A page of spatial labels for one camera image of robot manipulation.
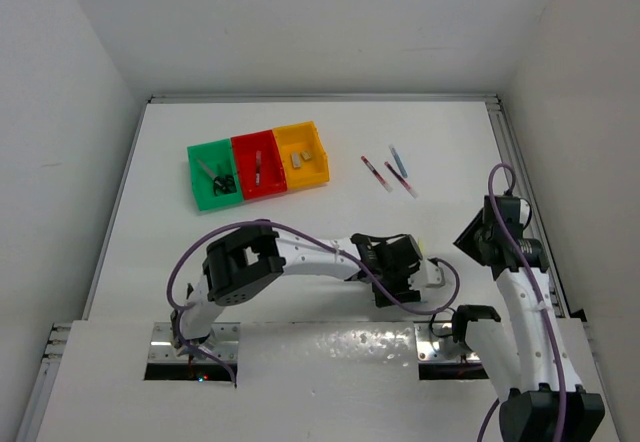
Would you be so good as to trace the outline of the black handled scissors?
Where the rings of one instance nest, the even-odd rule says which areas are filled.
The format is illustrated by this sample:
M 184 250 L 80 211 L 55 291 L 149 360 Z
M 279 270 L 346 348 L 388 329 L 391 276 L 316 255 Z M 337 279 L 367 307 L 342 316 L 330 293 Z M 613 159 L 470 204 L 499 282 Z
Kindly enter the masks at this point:
M 211 179 L 212 185 L 213 185 L 213 180 L 215 176 L 214 171 L 200 159 L 197 160 L 197 163 L 200 166 L 200 168 L 204 171 L 204 173 Z
M 236 184 L 231 169 L 218 164 L 214 171 L 213 192 L 216 196 L 228 195 L 236 192 Z

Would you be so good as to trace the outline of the green pen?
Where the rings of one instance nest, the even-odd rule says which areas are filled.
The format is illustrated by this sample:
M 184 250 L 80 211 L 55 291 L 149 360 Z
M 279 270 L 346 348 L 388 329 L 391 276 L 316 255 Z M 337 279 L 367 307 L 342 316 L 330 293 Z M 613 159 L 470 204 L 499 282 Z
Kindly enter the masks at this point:
M 262 151 L 258 150 L 255 154 L 255 186 L 259 187 L 261 185 L 262 178 Z

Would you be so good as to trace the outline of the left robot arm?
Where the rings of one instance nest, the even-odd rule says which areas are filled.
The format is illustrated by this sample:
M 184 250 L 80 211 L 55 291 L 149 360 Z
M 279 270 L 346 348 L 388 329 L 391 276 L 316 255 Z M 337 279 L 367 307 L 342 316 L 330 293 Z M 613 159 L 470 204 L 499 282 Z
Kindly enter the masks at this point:
M 378 308 L 394 301 L 417 303 L 422 299 L 418 273 L 423 262 L 409 234 L 356 233 L 314 243 L 282 229 L 244 225 L 206 248 L 200 281 L 187 288 L 187 309 L 171 316 L 174 348 L 183 355 L 186 342 L 204 343 L 224 308 L 252 300 L 281 276 L 367 282 L 372 273 L 380 282 L 372 286 Z

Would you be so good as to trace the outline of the dark red pen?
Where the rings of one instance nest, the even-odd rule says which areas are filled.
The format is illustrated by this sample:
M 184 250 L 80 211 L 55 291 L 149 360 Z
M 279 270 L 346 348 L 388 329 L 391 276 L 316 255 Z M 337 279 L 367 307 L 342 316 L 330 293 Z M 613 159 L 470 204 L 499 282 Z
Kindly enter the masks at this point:
M 409 182 L 387 161 L 384 162 L 385 167 L 393 175 L 393 177 L 404 187 L 404 189 L 414 198 L 418 198 L 418 194 L 415 189 L 409 184 Z

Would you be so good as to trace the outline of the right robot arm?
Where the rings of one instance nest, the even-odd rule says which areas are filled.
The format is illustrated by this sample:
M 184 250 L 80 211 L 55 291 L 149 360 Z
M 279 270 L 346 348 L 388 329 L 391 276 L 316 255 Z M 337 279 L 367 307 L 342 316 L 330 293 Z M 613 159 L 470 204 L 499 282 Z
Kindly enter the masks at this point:
M 461 305 L 454 343 L 476 353 L 497 394 L 505 441 L 589 441 L 605 416 L 598 393 L 575 371 L 559 331 L 541 242 L 528 238 L 531 209 L 511 194 L 487 196 L 455 246 L 490 269 L 513 333 L 497 310 Z

